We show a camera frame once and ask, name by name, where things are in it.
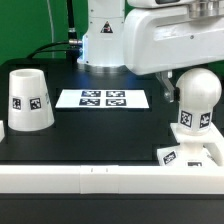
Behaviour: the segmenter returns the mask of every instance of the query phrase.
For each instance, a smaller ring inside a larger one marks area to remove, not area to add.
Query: black cable
[[[68,39],[77,39],[77,33],[75,30],[74,14],[72,0],[67,0],[67,12],[68,12]]]
[[[48,52],[66,52],[67,50],[44,50],[44,51],[34,51],[33,53],[29,54],[26,58],[32,59],[36,54],[40,53],[48,53]]]
[[[67,10],[68,10],[68,27],[74,28],[75,23],[74,23],[72,0],[67,0]]]
[[[68,41],[54,42],[54,43],[46,44],[42,47],[39,47],[34,52],[41,51],[41,50],[49,48],[49,47],[54,47],[54,46],[57,46],[57,45],[66,45],[66,44],[69,44],[69,42]]]

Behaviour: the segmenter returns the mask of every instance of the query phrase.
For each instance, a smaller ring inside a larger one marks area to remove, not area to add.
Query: white cylinder
[[[180,89],[178,127],[189,135],[203,135],[210,129],[213,107],[221,97],[221,83],[209,70],[196,68],[184,73]]]
[[[9,79],[9,127],[17,131],[37,131],[53,123],[54,117],[43,71],[12,71]]]

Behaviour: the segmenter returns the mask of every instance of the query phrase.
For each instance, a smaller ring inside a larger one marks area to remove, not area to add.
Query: white sphere on stand
[[[207,69],[195,68],[184,73],[176,86],[180,89],[179,129],[189,135],[208,132],[213,107],[222,93],[218,77]]]

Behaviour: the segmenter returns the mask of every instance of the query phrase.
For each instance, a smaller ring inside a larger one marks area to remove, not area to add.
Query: white plastic block
[[[223,168],[120,167],[120,194],[224,194]]]
[[[0,142],[5,137],[3,121],[0,121]]]
[[[118,168],[119,166],[81,166],[81,193],[117,194]]]
[[[1,166],[0,193],[80,193],[79,166]]]

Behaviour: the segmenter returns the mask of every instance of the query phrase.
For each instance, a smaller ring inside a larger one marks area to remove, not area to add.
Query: black table surface
[[[8,128],[9,72],[44,71],[55,123],[36,132]],[[188,69],[174,71],[172,82]],[[144,90],[150,109],[56,110],[62,89]],[[0,67],[0,143],[4,165],[158,165],[156,150],[177,145],[170,123],[178,102],[167,103],[154,75],[96,75],[63,59],[14,59]],[[224,132],[224,98],[213,122]],[[0,194],[0,223],[224,223],[222,195],[8,195]]]

